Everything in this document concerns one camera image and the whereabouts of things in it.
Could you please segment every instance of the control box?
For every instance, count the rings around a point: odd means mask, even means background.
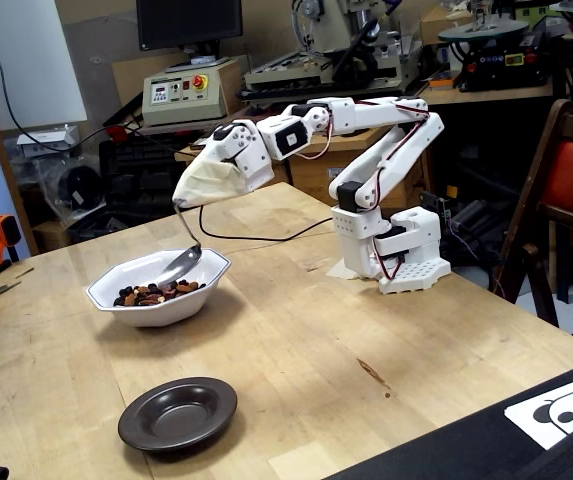
[[[242,75],[236,60],[180,65],[144,81],[147,127],[223,118],[241,110]]]
[[[481,91],[545,84],[550,61],[544,42],[542,32],[527,32],[473,45],[462,69],[461,90]]]

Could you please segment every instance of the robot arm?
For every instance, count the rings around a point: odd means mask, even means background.
[[[403,180],[421,152],[443,129],[439,116],[427,112],[426,102],[390,97],[355,104],[351,98],[322,98],[305,105],[290,105],[280,115],[256,125],[250,120],[235,120],[218,128],[208,139],[182,176],[173,202],[190,208],[252,192],[274,177],[271,160],[282,161],[297,154],[310,145],[315,134],[345,135],[409,122],[422,125],[417,135],[400,145],[399,151],[392,152],[404,137],[401,129],[393,128],[331,184],[330,195],[339,200],[342,184],[363,183],[355,201],[357,208],[370,208],[374,197],[368,192],[375,188],[376,177],[382,199]],[[381,162],[386,163],[386,168],[378,171]]]
[[[398,125],[409,123],[414,127],[405,134]],[[450,273],[448,262],[439,258],[439,218],[417,207],[387,220],[379,208],[444,129],[439,115],[429,113],[422,100],[389,97],[355,103],[350,98],[322,98],[291,105],[257,124],[236,120],[208,139],[182,175],[173,202],[189,208],[244,195],[274,177],[272,160],[297,154],[310,145],[313,135],[326,133],[330,142],[333,135],[381,126],[392,129],[329,187],[338,201],[332,212],[344,263],[361,276],[380,278],[383,293],[429,288]],[[392,274],[386,265],[391,261],[397,262]],[[409,268],[419,270],[407,275]]]

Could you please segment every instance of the black mat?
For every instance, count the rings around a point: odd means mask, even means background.
[[[545,451],[504,416],[507,407],[570,382],[573,370],[330,478],[573,479],[573,434]]]

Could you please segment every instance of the wooden chair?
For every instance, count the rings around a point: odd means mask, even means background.
[[[537,225],[573,228],[573,103],[553,105],[502,248],[495,293],[515,303],[528,274],[537,316],[559,326],[539,251]]]

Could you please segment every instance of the dark plate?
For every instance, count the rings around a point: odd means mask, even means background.
[[[236,409],[235,390],[221,380],[176,380],[131,403],[119,419],[119,436],[138,450],[171,452],[222,432]]]

